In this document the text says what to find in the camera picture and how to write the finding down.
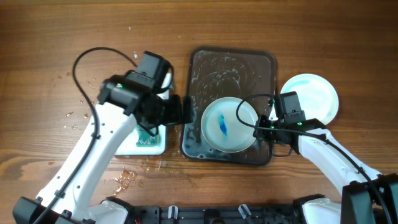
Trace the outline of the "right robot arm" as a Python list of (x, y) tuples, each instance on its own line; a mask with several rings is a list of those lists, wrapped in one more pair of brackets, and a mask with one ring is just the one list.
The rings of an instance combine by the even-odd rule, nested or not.
[(384, 175), (345, 149), (317, 119), (306, 119), (296, 92), (270, 96), (277, 121), (262, 115), (254, 136), (286, 144), (308, 159), (341, 194), (335, 203), (322, 195), (294, 202), (299, 223), (397, 223), (397, 174)]

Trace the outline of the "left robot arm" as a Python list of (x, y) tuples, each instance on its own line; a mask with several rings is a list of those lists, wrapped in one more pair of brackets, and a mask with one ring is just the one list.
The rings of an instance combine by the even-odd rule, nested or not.
[(141, 62), (124, 75), (113, 75), (100, 88), (92, 117), (71, 154), (36, 198), (21, 197), (12, 215), (16, 223), (131, 223), (133, 207), (109, 197), (92, 207), (91, 198), (101, 176), (124, 140), (140, 126), (152, 129), (192, 122), (189, 97), (159, 95), (174, 67), (160, 55), (145, 51)]

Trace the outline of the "white plate blue streak top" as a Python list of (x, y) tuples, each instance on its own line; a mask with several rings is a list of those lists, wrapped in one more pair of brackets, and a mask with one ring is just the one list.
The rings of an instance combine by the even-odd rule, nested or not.
[(213, 148), (227, 153), (240, 152), (250, 147), (258, 115), (254, 108), (241, 99), (224, 97), (210, 103), (201, 117), (201, 133)]

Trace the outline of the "white plate blue blot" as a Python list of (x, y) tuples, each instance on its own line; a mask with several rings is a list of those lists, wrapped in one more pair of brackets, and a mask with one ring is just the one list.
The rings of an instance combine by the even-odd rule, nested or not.
[(303, 73), (285, 82), (281, 93), (295, 91), (306, 119), (316, 118), (327, 125), (333, 121), (339, 110), (339, 98), (333, 85), (325, 78)]

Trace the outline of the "yellow green scrub sponge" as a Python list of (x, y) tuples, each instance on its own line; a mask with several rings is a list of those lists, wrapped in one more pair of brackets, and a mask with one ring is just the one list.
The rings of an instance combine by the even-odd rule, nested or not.
[(136, 128), (138, 139), (136, 142), (137, 147), (154, 147), (160, 142), (159, 135), (151, 136), (147, 131), (140, 126)]

